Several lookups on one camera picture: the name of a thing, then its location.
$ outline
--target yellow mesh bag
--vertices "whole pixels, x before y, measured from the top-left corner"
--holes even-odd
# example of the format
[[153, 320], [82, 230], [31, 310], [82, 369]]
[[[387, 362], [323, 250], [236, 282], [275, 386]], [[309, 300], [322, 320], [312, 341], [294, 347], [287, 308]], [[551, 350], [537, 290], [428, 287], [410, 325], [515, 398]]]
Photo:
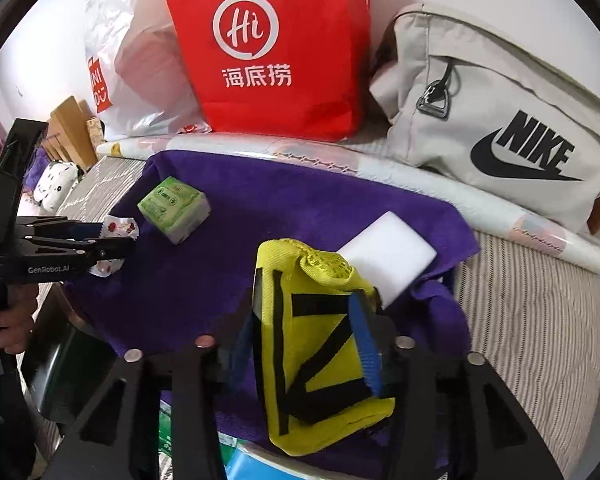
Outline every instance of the yellow mesh bag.
[[256, 376], [269, 437], [291, 456], [319, 451], [393, 413], [393, 399], [375, 399], [364, 385], [347, 315], [355, 290], [375, 301], [373, 286], [339, 254], [289, 239], [258, 250]]

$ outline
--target haidilao logo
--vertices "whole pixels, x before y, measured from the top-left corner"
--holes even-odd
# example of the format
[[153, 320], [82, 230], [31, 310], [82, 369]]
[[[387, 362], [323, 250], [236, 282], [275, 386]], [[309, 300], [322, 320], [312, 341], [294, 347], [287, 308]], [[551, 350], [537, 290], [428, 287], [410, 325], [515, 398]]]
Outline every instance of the haidilao logo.
[[214, 16], [214, 36], [235, 59], [258, 59], [278, 40], [278, 15], [267, 0], [225, 0]]

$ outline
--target white sponge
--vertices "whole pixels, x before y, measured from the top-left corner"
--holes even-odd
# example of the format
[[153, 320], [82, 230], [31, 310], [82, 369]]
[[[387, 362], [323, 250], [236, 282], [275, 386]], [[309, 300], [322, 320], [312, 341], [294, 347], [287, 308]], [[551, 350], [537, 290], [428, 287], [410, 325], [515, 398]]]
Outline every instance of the white sponge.
[[416, 231], [391, 211], [338, 251], [376, 287], [387, 308], [436, 257]]

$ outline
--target human hand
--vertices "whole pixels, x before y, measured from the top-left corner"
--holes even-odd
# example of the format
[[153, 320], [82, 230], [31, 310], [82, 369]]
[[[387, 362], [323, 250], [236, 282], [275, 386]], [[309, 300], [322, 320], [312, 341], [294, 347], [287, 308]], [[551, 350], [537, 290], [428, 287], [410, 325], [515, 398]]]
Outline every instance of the human hand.
[[0, 311], [0, 349], [7, 354], [21, 354], [27, 348], [33, 319], [38, 309], [38, 286], [17, 285], [10, 290], [9, 308]]

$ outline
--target bed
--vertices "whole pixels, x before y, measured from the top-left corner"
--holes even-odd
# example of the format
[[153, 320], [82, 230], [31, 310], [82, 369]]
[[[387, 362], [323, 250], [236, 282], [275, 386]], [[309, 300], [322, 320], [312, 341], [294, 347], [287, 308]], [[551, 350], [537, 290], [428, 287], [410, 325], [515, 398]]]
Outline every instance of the bed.
[[[101, 221], [163, 150], [250, 156], [302, 164], [416, 190], [453, 203], [481, 252], [456, 269], [455, 295], [475, 351], [487, 356], [518, 398], [565, 478], [578, 463], [600, 389], [600, 245], [529, 211], [382, 156], [373, 143], [324, 145], [257, 136], [174, 136], [103, 144], [103, 158], [60, 214]], [[48, 287], [41, 290], [41, 299]], [[38, 417], [50, 458], [56, 428]], [[273, 458], [286, 462], [289, 459]]]

